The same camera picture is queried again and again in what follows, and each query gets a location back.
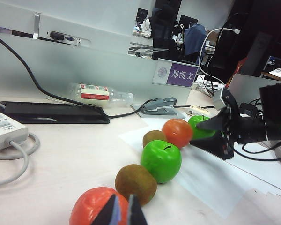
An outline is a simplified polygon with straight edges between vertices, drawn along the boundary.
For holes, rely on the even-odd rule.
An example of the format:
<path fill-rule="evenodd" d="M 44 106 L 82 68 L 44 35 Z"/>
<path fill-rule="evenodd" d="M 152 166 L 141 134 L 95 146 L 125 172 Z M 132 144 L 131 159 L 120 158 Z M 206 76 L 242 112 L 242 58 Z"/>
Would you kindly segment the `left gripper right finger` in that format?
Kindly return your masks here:
<path fill-rule="evenodd" d="M 129 206 L 127 211 L 128 225 L 148 225 L 142 212 L 141 205 L 136 195 L 129 196 Z"/>

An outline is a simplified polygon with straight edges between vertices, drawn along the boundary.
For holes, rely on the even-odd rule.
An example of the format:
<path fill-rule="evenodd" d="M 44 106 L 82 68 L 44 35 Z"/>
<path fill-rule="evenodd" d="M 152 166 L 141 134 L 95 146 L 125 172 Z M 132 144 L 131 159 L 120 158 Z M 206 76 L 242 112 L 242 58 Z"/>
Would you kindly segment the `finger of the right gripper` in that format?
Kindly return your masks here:
<path fill-rule="evenodd" d="M 229 120 L 228 109 L 221 110 L 216 116 L 196 124 L 196 128 L 203 130 L 223 131 L 224 125 Z"/>
<path fill-rule="evenodd" d="M 234 157 L 232 148 L 228 146 L 225 135 L 220 131 L 217 131 L 211 137 L 191 140 L 190 145 L 200 148 L 222 160 Z"/>

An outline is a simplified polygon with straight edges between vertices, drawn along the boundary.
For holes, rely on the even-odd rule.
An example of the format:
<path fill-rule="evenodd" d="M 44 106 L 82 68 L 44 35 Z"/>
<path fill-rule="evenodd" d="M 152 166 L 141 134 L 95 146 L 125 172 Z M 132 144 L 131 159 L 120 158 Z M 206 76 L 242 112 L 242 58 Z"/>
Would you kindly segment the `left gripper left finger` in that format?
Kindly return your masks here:
<path fill-rule="evenodd" d="M 121 220 L 118 197 L 113 194 L 98 213 L 92 225 L 117 225 Z"/>

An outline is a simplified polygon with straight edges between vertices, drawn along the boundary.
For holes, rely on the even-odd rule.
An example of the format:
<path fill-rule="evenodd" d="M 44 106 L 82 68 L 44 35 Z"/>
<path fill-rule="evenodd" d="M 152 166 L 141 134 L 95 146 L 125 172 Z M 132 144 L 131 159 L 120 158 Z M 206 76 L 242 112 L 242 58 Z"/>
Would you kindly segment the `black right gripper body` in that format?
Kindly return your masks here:
<path fill-rule="evenodd" d="M 226 110 L 227 143 L 253 143 L 266 140 L 266 126 L 262 117 L 241 117 Z"/>

